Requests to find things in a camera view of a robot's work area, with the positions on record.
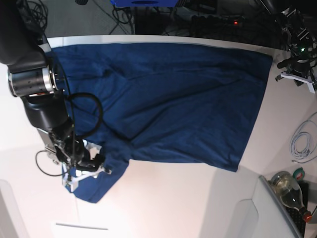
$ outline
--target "blue fabric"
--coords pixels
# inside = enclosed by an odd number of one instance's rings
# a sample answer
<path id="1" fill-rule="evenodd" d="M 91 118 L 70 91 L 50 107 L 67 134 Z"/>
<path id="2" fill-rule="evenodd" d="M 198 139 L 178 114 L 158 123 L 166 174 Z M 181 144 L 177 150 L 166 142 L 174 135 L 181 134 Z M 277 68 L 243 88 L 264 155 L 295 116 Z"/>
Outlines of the blue fabric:
<path id="1" fill-rule="evenodd" d="M 104 124 L 88 139 L 113 173 L 80 182 L 74 194 L 98 202 L 130 159 L 198 163 L 237 171 L 264 96 L 272 58 L 189 44 L 75 45 L 54 50 L 72 93 L 102 102 Z M 94 127 L 94 102 L 75 101 L 76 131 Z"/>

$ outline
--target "table surface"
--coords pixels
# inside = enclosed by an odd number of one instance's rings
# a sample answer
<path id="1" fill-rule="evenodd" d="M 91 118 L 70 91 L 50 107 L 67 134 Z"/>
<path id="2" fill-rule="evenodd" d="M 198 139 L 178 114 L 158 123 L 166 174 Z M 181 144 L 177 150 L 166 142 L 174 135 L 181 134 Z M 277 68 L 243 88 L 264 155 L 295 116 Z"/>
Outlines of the table surface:
<path id="1" fill-rule="evenodd" d="M 106 226 L 113 231 L 110 237 L 207 238 L 212 234 L 212 237 L 222 238 L 235 204 L 252 197 L 259 175 L 270 177 L 280 170 L 293 171 L 299 167 L 291 162 L 289 141 L 298 125 L 317 111 L 317 103 L 315 94 L 305 85 L 297 87 L 292 80 L 286 79 L 275 81 L 280 74 L 276 64 L 288 57 L 287 52 L 234 42 L 167 36 L 107 35 L 51 38 L 49 41 L 52 47 L 174 42 L 246 49 L 273 57 L 263 103 L 237 173 L 205 164 L 130 161 L 124 176 L 97 205 L 77 200 L 82 224 Z M 0 150 L 40 144 L 36 130 L 26 120 L 22 104 L 17 105 L 16 99 L 9 98 L 7 88 L 0 90 L 3 93 L 0 97 L 7 101 L 7 109 L 15 116 L 13 121 L 10 117 L 5 119 L 5 123 L 16 124 L 10 129 L 1 126 L 10 135 L 0 138 Z M 34 135 L 33 141 L 29 140 L 30 134 Z M 317 182 L 317 160 L 303 168 L 306 179 Z M 226 214 L 228 219 L 220 219 L 218 214 Z M 315 237 L 314 228 L 309 225 L 305 237 Z"/>

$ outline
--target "white cable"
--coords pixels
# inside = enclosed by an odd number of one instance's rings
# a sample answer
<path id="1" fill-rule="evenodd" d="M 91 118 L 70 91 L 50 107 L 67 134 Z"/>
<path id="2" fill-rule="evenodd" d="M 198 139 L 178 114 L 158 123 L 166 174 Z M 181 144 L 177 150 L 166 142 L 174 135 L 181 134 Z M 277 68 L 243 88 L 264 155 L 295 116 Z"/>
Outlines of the white cable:
<path id="1" fill-rule="evenodd" d="M 312 123 L 317 128 L 317 124 L 311 120 L 312 117 L 314 117 L 315 115 L 317 115 L 317 112 L 312 114 L 306 121 L 304 121 L 296 129 L 294 135 L 292 136 L 291 143 L 290 143 L 290 146 L 289 146 L 289 151 L 290 151 L 291 155 L 295 158 L 295 160 L 292 160 L 292 162 L 295 162 L 295 163 L 298 163 L 298 164 L 305 164 L 305 163 L 307 163 L 309 161 L 312 161 L 315 158 L 317 158 L 317 155 L 316 155 L 313 158 L 302 162 L 302 160 L 307 159 L 317 148 L 317 143 L 313 147 L 314 140 L 313 140 L 312 135 L 309 132 L 303 131 L 303 128 L 308 123 Z M 305 148 L 303 150 L 298 151 L 297 148 L 296 148 L 296 143 L 302 137 L 306 138 L 306 146 L 305 146 Z"/>

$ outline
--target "bottle cap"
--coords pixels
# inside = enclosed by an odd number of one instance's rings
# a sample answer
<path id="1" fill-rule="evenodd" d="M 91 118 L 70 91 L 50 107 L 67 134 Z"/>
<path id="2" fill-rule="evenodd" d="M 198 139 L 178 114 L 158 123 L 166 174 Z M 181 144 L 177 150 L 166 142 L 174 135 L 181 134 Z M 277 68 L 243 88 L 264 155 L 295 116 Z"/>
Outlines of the bottle cap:
<path id="1" fill-rule="evenodd" d="M 313 218 L 313 216 L 310 212 L 307 212 L 303 215 L 303 220 L 307 223 L 310 222 L 312 220 L 312 218 Z"/>

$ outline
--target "blue box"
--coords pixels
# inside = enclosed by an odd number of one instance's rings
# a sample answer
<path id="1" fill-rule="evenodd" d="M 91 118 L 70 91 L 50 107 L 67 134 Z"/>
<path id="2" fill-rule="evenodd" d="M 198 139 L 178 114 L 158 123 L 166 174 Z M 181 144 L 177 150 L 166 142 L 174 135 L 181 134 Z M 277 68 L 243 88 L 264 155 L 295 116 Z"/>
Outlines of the blue box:
<path id="1" fill-rule="evenodd" d="M 117 7 L 125 6 L 170 6 L 177 4 L 178 0 L 111 0 Z"/>

